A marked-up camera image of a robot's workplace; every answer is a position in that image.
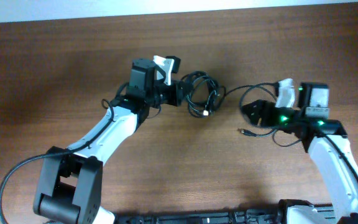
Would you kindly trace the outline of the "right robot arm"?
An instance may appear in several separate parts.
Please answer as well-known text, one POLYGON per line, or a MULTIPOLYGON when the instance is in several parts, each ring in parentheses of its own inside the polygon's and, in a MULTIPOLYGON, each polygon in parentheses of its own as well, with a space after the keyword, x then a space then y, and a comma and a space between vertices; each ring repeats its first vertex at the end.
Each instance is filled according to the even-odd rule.
POLYGON ((282 131, 302 143, 329 192, 336 223, 358 223, 358 166, 342 123, 330 119, 329 87, 302 82, 295 96, 291 79, 273 83, 274 101, 239 103, 244 119, 268 129, 274 137, 282 131))

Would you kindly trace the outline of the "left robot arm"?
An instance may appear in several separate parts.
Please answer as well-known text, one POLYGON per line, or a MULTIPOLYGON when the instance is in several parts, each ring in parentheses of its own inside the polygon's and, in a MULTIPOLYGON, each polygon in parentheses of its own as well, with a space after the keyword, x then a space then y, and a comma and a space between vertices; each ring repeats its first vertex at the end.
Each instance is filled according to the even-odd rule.
POLYGON ((186 86, 171 79, 179 66, 175 56, 133 60, 129 82, 113 100, 103 101, 106 114, 101 121, 67 148, 47 151, 34 198, 35 214, 60 223, 114 223, 114 214, 101 206, 103 167, 151 108, 180 105, 186 86))

